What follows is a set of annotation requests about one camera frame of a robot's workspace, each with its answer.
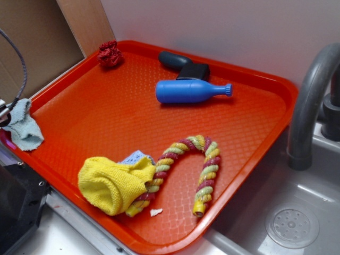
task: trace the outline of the blue toy bottle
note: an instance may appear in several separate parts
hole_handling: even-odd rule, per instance
[[[215,86],[202,80],[168,80],[156,85],[156,97],[160,103],[199,103],[216,95],[231,97],[231,84]]]

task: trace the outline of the red scrunched fabric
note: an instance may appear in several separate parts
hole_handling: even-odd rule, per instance
[[[117,49],[117,41],[108,41],[99,47],[98,62],[105,67],[112,67],[123,60],[123,54]]]

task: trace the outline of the orange tray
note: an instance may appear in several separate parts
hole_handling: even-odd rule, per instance
[[[135,41],[118,43],[124,62],[105,69],[97,53],[32,99],[31,116],[45,137],[23,152],[2,131],[1,139],[54,188],[70,199],[127,247],[141,254],[184,249],[201,237],[253,168],[290,122],[297,89],[289,81],[201,57],[183,54],[210,66],[212,84],[232,83],[232,98],[216,96],[199,104],[162,105],[155,96],[159,80],[178,72],[157,60],[164,50]],[[158,159],[173,142],[191,135],[219,144],[222,162],[210,208],[192,214],[204,156],[187,152],[142,213],[110,217],[81,195],[77,175],[86,158],[122,161],[136,150]],[[150,209],[163,212],[150,217]]]

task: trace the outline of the braided rope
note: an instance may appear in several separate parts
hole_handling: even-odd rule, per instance
[[[150,201],[155,199],[155,193],[159,190],[160,185],[167,177],[167,171],[171,165],[178,159],[179,155],[186,151],[201,151],[205,154],[203,170],[198,180],[198,187],[195,194],[195,203],[193,206],[193,214],[196,217],[202,217],[211,201],[211,194],[214,190],[216,172],[219,168],[221,158],[219,157],[219,149],[217,143],[209,137],[197,135],[195,137],[187,137],[176,143],[173,143],[166,149],[156,164],[156,172],[154,179],[146,183],[147,192],[134,200],[130,207],[126,210],[126,214],[133,217],[149,206]]]

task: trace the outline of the blue rag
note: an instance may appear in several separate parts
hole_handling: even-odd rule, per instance
[[[34,150],[44,140],[40,127],[30,116],[30,99],[21,99],[11,111],[11,122],[4,130],[10,131],[12,142],[21,150]]]

